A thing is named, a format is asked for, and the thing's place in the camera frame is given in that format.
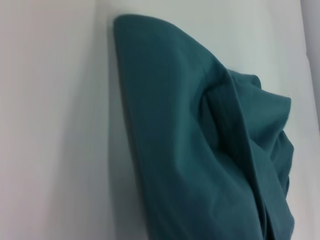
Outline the teal blue printed t-shirt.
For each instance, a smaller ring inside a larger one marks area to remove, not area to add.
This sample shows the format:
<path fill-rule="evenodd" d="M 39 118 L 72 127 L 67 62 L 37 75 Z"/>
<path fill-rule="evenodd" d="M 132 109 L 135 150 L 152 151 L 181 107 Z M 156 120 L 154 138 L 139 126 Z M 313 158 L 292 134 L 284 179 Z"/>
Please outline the teal blue printed t-shirt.
<path fill-rule="evenodd" d="M 150 240 L 291 240 L 291 99 L 175 25 L 113 22 Z"/>

